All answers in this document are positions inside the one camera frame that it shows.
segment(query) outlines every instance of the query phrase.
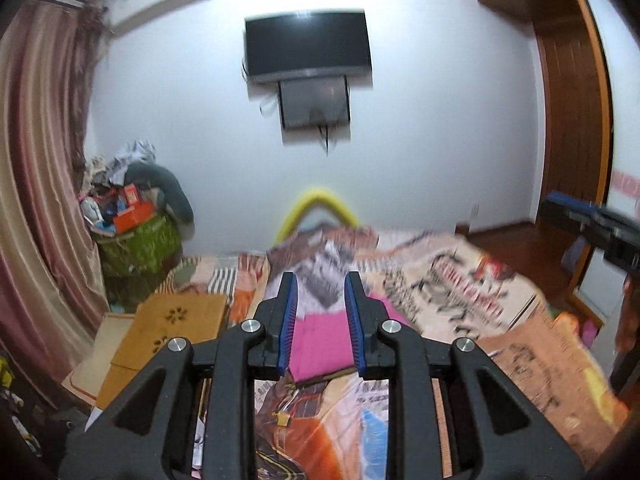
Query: wall-mounted tv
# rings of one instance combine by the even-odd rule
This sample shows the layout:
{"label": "wall-mounted tv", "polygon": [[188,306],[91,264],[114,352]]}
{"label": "wall-mounted tv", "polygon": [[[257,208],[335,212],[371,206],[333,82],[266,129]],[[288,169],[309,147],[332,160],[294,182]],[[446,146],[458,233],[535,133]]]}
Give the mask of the wall-mounted tv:
{"label": "wall-mounted tv", "polygon": [[251,82],[371,71],[363,10],[300,10],[246,18],[245,25],[245,68]]}
{"label": "wall-mounted tv", "polygon": [[278,90],[284,129],[337,126],[351,120],[345,76],[281,81]]}

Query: wooden door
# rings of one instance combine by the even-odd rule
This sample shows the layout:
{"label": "wooden door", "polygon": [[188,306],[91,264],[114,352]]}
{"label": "wooden door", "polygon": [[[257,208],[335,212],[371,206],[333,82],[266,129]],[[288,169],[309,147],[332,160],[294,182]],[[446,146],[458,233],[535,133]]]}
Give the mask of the wooden door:
{"label": "wooden door", "polygon": [[561,191],[596,200],[602,163],[602,103],[583,20],[536,26],[545,83],[546,143],[541,200]]}

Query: curtain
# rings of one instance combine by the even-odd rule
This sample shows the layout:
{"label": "curtain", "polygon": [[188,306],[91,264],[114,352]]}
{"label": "curtain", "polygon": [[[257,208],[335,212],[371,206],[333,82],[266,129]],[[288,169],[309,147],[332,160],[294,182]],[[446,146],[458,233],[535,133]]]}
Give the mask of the curtain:
{"label": "curtain", "polygon": [[98,19],[28,1],[0,40],[0,345],[52,403],[107,309],[76,195]]}

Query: pile of clutter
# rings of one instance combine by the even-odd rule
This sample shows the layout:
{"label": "pile of clutter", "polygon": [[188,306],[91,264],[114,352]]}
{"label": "pile of clutter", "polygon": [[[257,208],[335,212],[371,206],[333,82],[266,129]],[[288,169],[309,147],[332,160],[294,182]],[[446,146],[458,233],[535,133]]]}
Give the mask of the pile of clutter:
{"label": "pile of clutter", "polygon": [[79,202],[89,229],[104,237],[129,231],[156,211],[172,216],[183,237],[193,230],[189,200],[174,174],[156,164],[156,149],[146,140],[126,144],[108,164],[94,157]]}

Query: bed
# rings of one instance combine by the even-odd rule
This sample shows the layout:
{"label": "bed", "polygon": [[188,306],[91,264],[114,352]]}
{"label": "bed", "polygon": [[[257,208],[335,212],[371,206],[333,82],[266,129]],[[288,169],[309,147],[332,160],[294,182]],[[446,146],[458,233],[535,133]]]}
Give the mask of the bed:
{"label": "bed", "polygon": [[[348,345],[345,350],[342,290],[350,270],[360,273],[367,294],[383,301],[390,316],[422,336],[476,339],[586,467],[625,420],[626,407],[577,335],[554,322],[529,280],[490,254],[449,234],[320,226],[266,254],[187,259],[159,289],[226,294],[231,326],[276,295],[283,272],[296,274],[289,373],[255,383],[259,479],[384,478],[388,384],[361,380]],[[434,389],[447,477],[451,464],[437,381]]]}

